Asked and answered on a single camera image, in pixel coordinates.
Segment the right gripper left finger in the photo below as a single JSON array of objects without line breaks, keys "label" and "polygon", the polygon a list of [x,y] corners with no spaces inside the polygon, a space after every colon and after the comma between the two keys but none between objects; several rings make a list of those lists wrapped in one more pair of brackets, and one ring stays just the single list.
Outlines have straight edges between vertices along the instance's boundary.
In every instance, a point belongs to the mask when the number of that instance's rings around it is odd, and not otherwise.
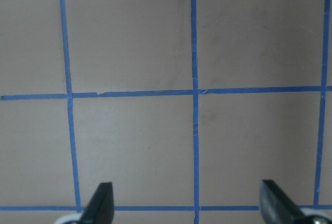
[{"label": "right gripper left finger", "polygon": [[111,182],[100,183],[82,213],[79,223],[109,224],[114,219],[114,195]]}]

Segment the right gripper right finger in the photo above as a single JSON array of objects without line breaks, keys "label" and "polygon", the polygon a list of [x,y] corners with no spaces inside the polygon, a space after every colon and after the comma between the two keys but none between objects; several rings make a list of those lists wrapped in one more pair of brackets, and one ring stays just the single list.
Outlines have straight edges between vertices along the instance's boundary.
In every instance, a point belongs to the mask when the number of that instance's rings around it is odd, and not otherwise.
[{"label": "right gripper right finger", "polygon": [[270,179],[260,182],[259,210],[264,222],[269,224],[313,223],[312,218],[306,216],[286,193]]}]

